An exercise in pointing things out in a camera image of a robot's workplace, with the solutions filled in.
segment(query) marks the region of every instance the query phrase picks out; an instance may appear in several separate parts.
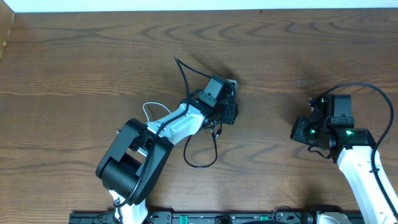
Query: cardboard box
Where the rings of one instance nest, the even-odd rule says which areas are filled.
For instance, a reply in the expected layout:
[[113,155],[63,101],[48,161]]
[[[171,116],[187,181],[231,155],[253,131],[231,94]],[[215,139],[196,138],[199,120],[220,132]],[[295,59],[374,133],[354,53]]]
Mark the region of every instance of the cardboard box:
[[0,60],[7,44],[7,37],[10,34],[12,23],[14,22],[15,13],[0,0]]

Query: wooden table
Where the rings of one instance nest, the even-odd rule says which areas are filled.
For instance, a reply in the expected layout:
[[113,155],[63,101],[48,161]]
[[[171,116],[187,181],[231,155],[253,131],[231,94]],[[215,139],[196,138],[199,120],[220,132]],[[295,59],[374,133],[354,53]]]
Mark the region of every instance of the wooden table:
[[[0,64],[0,217],[4,223],[66,223],[70,212],[112,200],[95,176],[142,104],[176,108],[185,87],[173,56],[239,83],[239,116],[204,170],[176,145],[147,200],[176,211],[265,211],[318,203],[356,210],[336,164],[289,139],[308,98],[366,82],[398,105],[396,9],[18,14]],[[188,72],[192,90],[206,78]],[[357,127],[377,139],[389,117],[375,91],[350,87]],[[156,115],[164,112],[158,110]],[[380,147],[398,190],[398,125]],[[213,159],[210,134],[192,138],[188,159]]]

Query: white wall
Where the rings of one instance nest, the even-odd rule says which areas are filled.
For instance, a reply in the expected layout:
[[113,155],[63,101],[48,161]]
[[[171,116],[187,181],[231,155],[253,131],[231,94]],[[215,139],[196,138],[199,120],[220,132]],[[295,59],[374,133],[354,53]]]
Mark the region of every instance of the white wall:
[[14,12],[398,7],[398,0],[4,0]]

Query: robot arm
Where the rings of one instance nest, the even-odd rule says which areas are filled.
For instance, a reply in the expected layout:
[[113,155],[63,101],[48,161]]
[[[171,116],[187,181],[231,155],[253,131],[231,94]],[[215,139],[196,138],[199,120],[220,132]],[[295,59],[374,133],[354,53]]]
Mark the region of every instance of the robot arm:
[[[147,215],[145,198],[154,188],[174,145],[215,121],[232,125],[238,115],[236,89],[234,80],[213,75],[196,99],[182,100],[173,113],[146,124],[131,119],[123,126],[96,169],[96,176],[115,204],[123,204],[115,211],[116,218],[123,223],[142,223]],[[141,163],[126,153],[128,149],[144,156],[150,152],[150,157]]]
[[[312,115],[300,116],[293,126],[290,138],[313,147],[329,151],[325,159],[332,158],[347,178],[358,202],[365,223],[395,223],[396,217],[383,195],[374,172],[395,209],[398,198],[382,168],[379,152],[368,129],[354,128],[349,95],[323,95],[310,99]],[[376,170],[372,168],[374,159]]]

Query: white cable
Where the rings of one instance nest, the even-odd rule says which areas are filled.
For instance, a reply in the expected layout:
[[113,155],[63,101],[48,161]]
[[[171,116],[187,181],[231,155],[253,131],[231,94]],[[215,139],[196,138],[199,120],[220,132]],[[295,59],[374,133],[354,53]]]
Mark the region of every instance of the white cable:
[[170,114],[172,113],[165,105],[163,105],[162,103],[158,103],[158,102],[154,102],[154,101],[150,101],[150,102],[146,102],[142,105],[142,109],[144,110],[145,116],[147,117],[147,120],[149,122],[149,117],[147,114],[147,111],[145,110],[145,105],[149,105],[149,104],[155,104],[155,105],[159,105],[159,106],[163,106],[163,108],[165,108]]

